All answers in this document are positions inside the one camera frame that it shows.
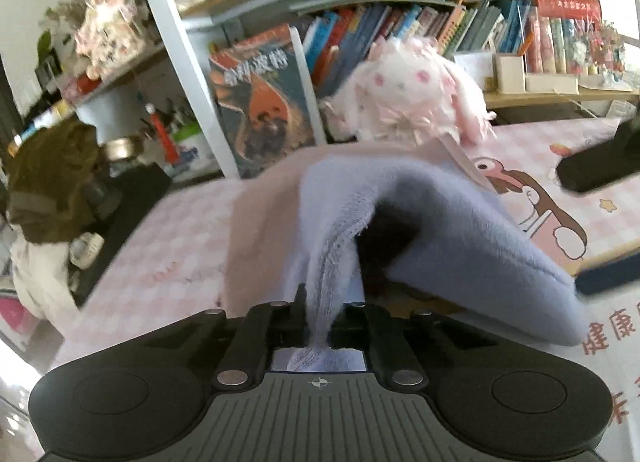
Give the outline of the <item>pink white plush bunny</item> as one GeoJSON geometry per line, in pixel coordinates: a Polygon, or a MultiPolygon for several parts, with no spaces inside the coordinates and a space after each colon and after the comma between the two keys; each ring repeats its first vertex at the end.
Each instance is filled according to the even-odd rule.
{"type": "Polygon", "coordinates": [[[405,141],[424,144],[450,135],[477,144],[491,134],[495,113],[462,66],[439,55],[432,38],[398,38],[372,44],[331,96],[320,102],[336,141],[405,141]]]}

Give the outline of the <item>row of colourful books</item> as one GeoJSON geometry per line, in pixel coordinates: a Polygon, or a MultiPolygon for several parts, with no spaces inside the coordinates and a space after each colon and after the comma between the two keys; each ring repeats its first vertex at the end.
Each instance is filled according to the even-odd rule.
{"type": "Polygon", "coordinates": [[[498,88],[495,55],[521,55],[534,14],[528,0],[396,2],[343,5],[299,16],[314,91],[330,96],[380,40],[407,44],[425,38],[444,58],[459,63],[485,92],[498,88]]]}

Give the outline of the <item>lavender fleece garment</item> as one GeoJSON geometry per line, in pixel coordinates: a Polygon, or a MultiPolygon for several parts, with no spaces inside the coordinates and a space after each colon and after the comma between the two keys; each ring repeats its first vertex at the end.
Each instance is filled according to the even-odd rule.
{"type": "Polygon", "coordinates": [[[288,370],[363,369],[355,349],[330,351],[329,333],[344,304],[363,300],[357,241],[382,214],[392,220],[371,239],[371,254],[390,281],[551,344],[582,340],[585,309],[573,278],[526,237],[494,192],[454,166],[334,156],[300,183],[310,339],[288,370]]]}

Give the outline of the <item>red boxed book set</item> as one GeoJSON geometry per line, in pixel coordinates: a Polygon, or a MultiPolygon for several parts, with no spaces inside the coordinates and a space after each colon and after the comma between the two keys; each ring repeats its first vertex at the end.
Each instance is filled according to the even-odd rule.
{"type": "Polygon", "coordinates": [[[591,43],[602,22],[600,0],[530,0],[527,71],[586,74],[593,62],[591,43]]]}

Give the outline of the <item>beige desk organiser box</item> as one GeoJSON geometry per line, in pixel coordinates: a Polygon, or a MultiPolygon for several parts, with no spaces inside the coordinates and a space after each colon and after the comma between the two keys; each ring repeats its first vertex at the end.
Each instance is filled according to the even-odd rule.
{"type": "Polygon", "coordinates": [[[497,90],[503,95],[526,92],[524,58],[514,54],[494,55],[497,90]]]}

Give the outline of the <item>white hanging garment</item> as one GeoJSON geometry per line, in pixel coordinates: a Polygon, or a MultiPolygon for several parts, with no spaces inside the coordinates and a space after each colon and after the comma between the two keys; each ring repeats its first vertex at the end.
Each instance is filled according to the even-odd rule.
{"type": "Polygon", "coordinates": [[[21,304],[65,335],[79,316],[68,276],[70,245],[33,244],[19,234],[10,254],[12,279],[21,304]]]}

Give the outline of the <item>olive brown hanging garment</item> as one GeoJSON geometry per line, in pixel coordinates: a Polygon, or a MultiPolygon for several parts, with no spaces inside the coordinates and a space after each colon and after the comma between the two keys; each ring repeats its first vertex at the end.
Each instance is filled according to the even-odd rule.
{"type": "Polygon", "coordinates": [[[79,237],[96,222],[84,187],[104,164],[94,126],[72,116],[38,130],[9,165],[9,223],[30,243],[79,237]]]}

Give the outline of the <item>metal lid glass jar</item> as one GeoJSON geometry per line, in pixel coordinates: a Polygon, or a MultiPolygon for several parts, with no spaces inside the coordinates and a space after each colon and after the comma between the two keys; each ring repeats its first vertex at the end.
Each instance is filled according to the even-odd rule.
{"type": "Polygon", "coordinates": [[[104,142],[101,146],[107,160],[110,175],[117,177],[140,164],[139,156],[144,151],[143,139],[140,136],[128,136],[104,142]]]}

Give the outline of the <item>pink cartoon desk mat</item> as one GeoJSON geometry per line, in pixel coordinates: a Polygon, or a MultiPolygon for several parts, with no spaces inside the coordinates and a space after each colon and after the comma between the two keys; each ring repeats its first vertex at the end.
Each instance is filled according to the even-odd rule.
{"type": "MultiPolygon", "coordinates": [[[[576,272],[639,245],[639,182],[630,178],[578,196],[555,175],[564,156],[605,140],[611,122],[503,125],[466,156],[521,230],[561,267],[576,272]]],[[[231,216],[247,180],[204,182],[168,194],[142,220],[104,272],[66,334],[37,342],[39,372],[222,306],[231,216]]],[[[565,351],[595,370],[614,395],[600,447],[610,461],[639,456],[639,287],[597,298],[582,341],[565,351]]]]}

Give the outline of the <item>black keyboard piano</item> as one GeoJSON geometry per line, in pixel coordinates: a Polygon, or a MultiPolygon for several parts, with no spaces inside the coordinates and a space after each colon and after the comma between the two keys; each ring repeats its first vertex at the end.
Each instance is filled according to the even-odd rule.
{"type": "Polygon", "coordinates": [[[122,196],[122,200],[113,214],[91,228],[92,232],[104,239],[104,245],[96,260],[79,273],[78,286],[74,293],[78,307],[85,304],[119,250],[167,193],[171,180],[160,166],[151,164],[139,165],[116,178],[110,178],[107,185],[114,188],[122,196]]]}

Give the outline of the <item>white green plastic jar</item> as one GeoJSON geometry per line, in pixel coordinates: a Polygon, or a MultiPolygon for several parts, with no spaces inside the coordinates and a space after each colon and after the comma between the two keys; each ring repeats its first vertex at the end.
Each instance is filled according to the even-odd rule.
{"type": "Polygon", "coordinates": [[[180,126],[170,136],[179,155],[174,170],[182,173],[198,172],[210,166],[218,168],[212,148],[197,122],[180,126]]]}

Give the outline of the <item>Harry Potter book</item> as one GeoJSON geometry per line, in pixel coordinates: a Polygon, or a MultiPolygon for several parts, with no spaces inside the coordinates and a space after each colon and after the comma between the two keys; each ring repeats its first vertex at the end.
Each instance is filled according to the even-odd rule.
{"type": "Polygon", "coordinates": [[[209,56],[218,118],[242,178],[326,143],[302,40],[281,24],[209,56]]]}

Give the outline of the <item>pink floral bouquet decoration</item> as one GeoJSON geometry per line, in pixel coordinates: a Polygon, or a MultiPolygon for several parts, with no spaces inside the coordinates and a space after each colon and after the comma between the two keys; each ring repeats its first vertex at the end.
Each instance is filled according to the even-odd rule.
{"type": "Polygon", "coordinates": [[[59,0],[40,26],[53,43],[73,46],[74,71],[105,80],[141,55],[146,38],[134,0],[59,0]]]}

